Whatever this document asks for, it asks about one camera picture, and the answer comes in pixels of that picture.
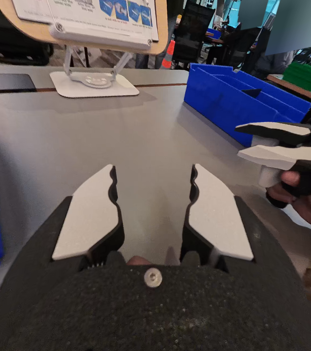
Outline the black bin divider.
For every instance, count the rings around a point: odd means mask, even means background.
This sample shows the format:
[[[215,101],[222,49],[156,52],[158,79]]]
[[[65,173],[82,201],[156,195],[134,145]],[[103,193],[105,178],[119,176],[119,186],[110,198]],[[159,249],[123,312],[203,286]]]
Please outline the black bin divider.
[[[256,99],[259,96],[261,89],[260,88],[252,88],[252,89],[243,89],[241,91],[242,91],[242,93],[245,93],[245,94],[249,95],[250,97]]]

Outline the black table panel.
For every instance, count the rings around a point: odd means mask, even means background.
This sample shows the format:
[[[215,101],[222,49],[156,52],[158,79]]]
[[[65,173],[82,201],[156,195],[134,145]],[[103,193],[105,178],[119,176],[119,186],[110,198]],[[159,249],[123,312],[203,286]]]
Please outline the black table panel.
[[[0,74],[0,93],[35,92],[36,87],[28,74]]]

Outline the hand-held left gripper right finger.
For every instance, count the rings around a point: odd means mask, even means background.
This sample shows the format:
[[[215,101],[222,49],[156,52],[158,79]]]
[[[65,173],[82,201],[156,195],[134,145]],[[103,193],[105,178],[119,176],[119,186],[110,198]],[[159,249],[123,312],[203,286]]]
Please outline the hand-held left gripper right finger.
[[[200,265],[216,267],[223,257],[252,262],[254,255],[232,191],[200,164],[193,164],[190,184],[180,262],[188,252],[197,252]]]

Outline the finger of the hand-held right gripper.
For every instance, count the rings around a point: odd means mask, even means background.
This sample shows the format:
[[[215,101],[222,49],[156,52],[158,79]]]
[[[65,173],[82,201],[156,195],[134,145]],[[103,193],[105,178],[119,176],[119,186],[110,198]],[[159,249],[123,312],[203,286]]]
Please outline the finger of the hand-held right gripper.
[[[311,171],[311,147],[255,145],[238,152],[238,156],[261,165],[259,186],[269,188],[280,182],[282,171]]]
[[[274,139],[293,147],[311,140],[311,125],[295,123],[252,122],[236,126],[235,132]]]

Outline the instruction board on white stand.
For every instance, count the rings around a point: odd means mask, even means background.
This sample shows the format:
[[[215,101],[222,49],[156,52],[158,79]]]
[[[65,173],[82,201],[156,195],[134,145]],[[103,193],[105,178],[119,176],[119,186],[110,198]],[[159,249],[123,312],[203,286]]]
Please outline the instruction board on white stand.
[[[167,43],[166,1],[12,1],[0,0],[0,11],[26,36],[65,45],[63,71],[50,78],[66,98],[136,96],[139,90],[120,72],[135,53],[157,55]],[[73,72],[74,48],[124,52],[109,73]]]

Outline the green storage bin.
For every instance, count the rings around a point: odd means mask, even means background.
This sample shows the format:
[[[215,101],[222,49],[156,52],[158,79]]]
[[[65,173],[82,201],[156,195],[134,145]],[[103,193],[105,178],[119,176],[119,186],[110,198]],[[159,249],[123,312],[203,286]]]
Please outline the green storage bin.
[[[283,73],[283,80],[311,91],[311,65],[292,62]]]

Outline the blue divided storage bin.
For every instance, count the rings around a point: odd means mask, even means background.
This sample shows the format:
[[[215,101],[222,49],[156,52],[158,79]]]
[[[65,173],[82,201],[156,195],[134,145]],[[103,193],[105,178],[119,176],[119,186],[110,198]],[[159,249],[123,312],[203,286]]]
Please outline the blue divided storage bin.
[[[243,89],[260,88],[255,99]],[[230,66],[191,63],[184,102],[234,140],[249,147],[252,135],[235,132],[251,122],[301,123],[311,102]]]

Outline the orange traffic cone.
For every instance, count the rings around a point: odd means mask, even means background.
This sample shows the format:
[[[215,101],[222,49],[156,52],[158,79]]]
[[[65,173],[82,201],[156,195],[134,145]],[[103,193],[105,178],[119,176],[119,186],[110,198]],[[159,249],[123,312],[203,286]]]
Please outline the orange traffic cone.
[[[166,51],[166,55],[162,60],[160,69],[170,69],[172,65],[172,57],[174,53],[175,41],[171,40]]]

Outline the grey wood-edged table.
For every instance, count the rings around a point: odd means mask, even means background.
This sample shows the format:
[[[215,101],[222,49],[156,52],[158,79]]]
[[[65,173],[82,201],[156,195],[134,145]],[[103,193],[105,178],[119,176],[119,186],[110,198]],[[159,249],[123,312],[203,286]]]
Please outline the grey wood-edged table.
[[[64,72],[62,66],[24,66],[0,64],[0,93],[33,92],[25,88],[15,88],[11,83],[6,83],[5,74],[27,74],[35,86],[36,91],[52,91],[54,88],[50,73]],[[124,68],[120,74],[135,87],[143,86],[172,86],[186,85],[189,73],[184,70],[165,69],[134,69]]]

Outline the black office chair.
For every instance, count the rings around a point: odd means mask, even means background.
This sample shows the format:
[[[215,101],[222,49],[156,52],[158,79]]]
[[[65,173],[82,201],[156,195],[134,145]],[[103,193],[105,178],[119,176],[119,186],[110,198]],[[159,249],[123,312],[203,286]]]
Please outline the black office chair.
[[[202,49],[203,40],[215,9],[207,8],[193,1],[187,1],[180,24],[175,32],[175,47],[172,56],[178,68],[179,63],[184,68],[190,63],[196,63]]]
[[[53,45],[25,36],[0,11],[0,63],[46,66]]]

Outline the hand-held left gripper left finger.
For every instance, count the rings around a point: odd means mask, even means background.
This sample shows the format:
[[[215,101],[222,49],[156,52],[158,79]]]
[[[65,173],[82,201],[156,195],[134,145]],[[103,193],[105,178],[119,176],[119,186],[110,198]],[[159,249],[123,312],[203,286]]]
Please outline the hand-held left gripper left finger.
[[[117,182],[115,166],[106,165],[73,193],[53,261],[84,257],[91,266],[101,266],[110,252],[122,247],[125,233]]]

